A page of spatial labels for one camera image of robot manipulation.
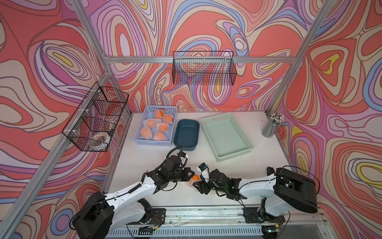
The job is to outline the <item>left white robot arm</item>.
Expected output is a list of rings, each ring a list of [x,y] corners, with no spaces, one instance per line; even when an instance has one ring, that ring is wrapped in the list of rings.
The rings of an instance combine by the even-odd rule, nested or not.
[[[92,194],[71,219],[71,228],[81,239],[103,239],[123,225],[154,223],[156,216],[146,198],[164,190],[170,182],[188,182],[195,174],[186,167],[187,162],[188,155],[180,151],[144,173],[137,183],[114,193]]]

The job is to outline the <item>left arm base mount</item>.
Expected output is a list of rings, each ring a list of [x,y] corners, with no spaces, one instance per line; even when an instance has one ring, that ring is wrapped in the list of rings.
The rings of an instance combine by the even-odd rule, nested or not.
[[[130,225],[156,225],[160,226],[165,223],[166,209],[154,208],[149,213],[145,213],[143,218],[138,222],[132,222]]]

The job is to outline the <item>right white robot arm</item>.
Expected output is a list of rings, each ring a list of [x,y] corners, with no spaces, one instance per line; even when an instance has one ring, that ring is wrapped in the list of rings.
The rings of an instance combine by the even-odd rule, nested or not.
[[[199,170],[200,181],[193,186],[201,194],[215,191],[219,197],[238,202],[261,197],[260,215],[278,217],[292,209],[311,214],[318,211],[315,181],[284,167],[268,167],[267,176],[257,179],[229,178],[205,165]]]

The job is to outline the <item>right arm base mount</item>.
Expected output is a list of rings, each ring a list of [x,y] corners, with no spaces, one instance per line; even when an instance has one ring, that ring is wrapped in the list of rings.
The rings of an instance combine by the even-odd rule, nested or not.
[[[286,222],[283,215],[275,217],[267,213],[261,214],[258,207],[243,208],[243,217],[247,224],[283,224]]]

